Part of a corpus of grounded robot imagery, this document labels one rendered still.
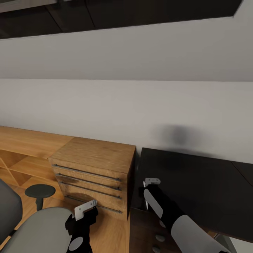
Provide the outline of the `swivel chair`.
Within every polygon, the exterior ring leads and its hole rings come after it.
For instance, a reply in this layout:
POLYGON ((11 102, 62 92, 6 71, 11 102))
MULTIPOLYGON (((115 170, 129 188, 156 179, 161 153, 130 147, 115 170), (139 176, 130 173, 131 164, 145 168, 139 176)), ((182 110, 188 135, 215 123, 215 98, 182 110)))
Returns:
POLYGON ((0 253, 67 253, 72 235, 65 223, 72 210, 65 207, 43 208, 44 198, 56 192, 53 186, 36 184, 25 190, 25 195, 36 198, 37 212, 17 230, 22 220, 21 197, 0 178, 0 246, 11 238, 0 253))

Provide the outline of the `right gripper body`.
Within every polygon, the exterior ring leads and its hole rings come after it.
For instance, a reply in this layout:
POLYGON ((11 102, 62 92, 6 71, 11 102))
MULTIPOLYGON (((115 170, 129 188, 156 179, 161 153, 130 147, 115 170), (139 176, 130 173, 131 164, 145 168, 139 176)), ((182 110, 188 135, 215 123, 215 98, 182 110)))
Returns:
POLYGON ((140 198, 144 198, 144 190, 146 189, 146 187, 139 187, 139 197, 140 198))

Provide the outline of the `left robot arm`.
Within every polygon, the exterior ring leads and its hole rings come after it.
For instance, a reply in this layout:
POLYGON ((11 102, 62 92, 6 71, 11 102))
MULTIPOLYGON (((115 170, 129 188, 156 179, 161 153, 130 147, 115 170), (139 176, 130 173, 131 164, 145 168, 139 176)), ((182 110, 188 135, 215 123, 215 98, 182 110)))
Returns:
POLYGON ((93 253, 90 242, 90 225, 96 223, 98 210, 94 199, 75 208, 75 218, 72 214, 65 223, 69 235, 72 235, 67 253, 93 253))

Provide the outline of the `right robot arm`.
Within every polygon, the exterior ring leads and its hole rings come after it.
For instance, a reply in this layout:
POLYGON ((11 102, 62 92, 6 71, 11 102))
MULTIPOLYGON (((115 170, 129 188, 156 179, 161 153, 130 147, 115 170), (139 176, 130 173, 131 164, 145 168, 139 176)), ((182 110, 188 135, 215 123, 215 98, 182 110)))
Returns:
POLYGON ((139 197, 145 198, 164 223, 182 253, 231 253, 201 229, 171 200, 161 188, 158 178, 146 178, 146 187, 139 187, 139 197))

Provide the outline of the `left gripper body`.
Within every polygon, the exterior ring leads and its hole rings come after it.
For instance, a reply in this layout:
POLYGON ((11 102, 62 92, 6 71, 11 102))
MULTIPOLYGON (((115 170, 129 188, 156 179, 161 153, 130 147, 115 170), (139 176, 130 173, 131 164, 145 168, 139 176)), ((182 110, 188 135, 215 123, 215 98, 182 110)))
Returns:
POLYGON ((90 229, 90 225, 94 223, 96 223, 96 216, 94 209, 91 208, 84 212, 84 217, 82 219, 76 221, 76 218, 72 218, 67 221, 68 233, 72 235, 79 226, 87 226, 90 229))

